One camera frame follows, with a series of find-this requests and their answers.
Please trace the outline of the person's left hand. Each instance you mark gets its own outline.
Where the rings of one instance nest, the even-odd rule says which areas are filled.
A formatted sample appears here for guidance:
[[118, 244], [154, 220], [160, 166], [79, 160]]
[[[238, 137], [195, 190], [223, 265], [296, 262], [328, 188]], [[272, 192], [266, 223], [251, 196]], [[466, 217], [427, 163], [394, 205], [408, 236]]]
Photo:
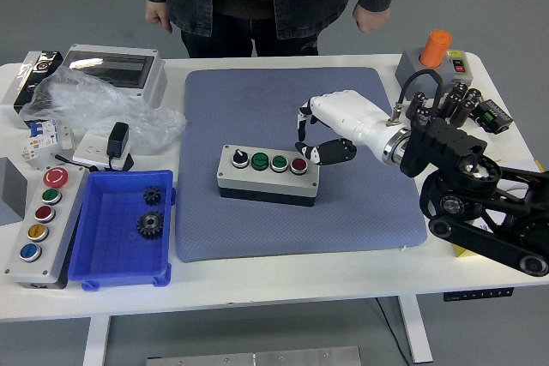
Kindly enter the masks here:
[[390, 9], [374, 12], [364, 9], [358, 3], [353, 10], [353, 18], [358, 30], [362, 33], [370, 33], [378, 30], [390, 17]]

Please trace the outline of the person's right hand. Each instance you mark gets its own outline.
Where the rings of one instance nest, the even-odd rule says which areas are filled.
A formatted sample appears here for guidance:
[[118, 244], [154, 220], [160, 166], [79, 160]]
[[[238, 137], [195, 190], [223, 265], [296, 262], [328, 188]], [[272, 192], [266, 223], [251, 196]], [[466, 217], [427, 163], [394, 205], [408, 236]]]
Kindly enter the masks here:
[[167, 33], [172, 33], [172, 24], [166, 3], [147, 0], [145, 3], [145, 20], [156, 27], [162, 28]]

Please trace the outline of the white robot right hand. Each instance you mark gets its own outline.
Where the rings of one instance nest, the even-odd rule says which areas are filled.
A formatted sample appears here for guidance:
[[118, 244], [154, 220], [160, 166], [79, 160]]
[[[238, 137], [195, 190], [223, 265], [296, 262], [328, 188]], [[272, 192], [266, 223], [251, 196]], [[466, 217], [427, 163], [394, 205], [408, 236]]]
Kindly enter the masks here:
[[[320, 122], [339, 138], [318, 146], [305, 144], [307, 123]], [[297, 150], [316, 165], [333, 165], [353, 159], [357, 147], [365, 146], [386, 165], [399, 165], [410, 130], [389, 122], [389, 115], [354, 90], [310, 98], [299, 108]]]

